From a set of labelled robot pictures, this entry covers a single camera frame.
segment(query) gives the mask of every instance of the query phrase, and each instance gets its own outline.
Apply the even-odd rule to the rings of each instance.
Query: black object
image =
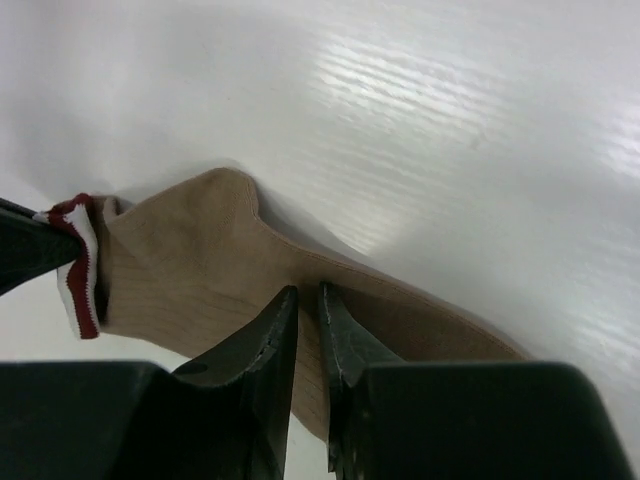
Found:
[[[0,367],[3,479],[278,479],[297,291],[173,375],[149,363]]]
[[[81,253],[78,239],[36,222],[35,213],[0,199],[0,295]]]
[[[351,317],[335,287],[320,290],[338,480],[633,478],[575,368],[405,363]]]

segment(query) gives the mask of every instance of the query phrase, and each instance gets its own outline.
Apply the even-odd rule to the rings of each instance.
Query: brown fabric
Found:
[[[103,331],[194,357],[249,322],[284,286],[300,289],[293,412],[324,437],[317,285],[344,287],[356,320],[408,360],[523,356],[451,306],[364,267],[293,244],[259,217],[248,176],[217,169],[119,215],[103,199],[96,231],[108,297]]]

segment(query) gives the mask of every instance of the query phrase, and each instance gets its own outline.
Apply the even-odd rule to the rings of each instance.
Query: white surface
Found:
[[[3,0],[0,191],[137,201],[240,167],[320,242],[580,366],[640,465],[639,15],[634,0]],[[2,358],[177,362],[72,343],[38,282],[0,301]],[[300,468],[323,471],[308,451]]]

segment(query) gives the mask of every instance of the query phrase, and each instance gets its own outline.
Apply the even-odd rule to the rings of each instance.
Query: brown cloth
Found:
[[[248,323],[285,285],[300,290],[292,410],[325,437],[318,283],[343,287],[354,318],[407,360],[517,360],[523,355],[477,319],[380,273],[289,241],[259,216],[247,175],[217,169],[124,214],[103,199],[96,233],[107,333],[195,357]]]

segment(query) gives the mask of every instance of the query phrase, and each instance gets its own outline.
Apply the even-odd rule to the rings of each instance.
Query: garment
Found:
[[[318,283],[341,288],[353,317],[407,360],[520,360],[478,320],[383,274],[302,248],[259,216],[254,182],[216,169],[121,213],[96,198],[104,332],[197,356],[248,323],[284,286],[300,292],[292,410],[325,437]]]

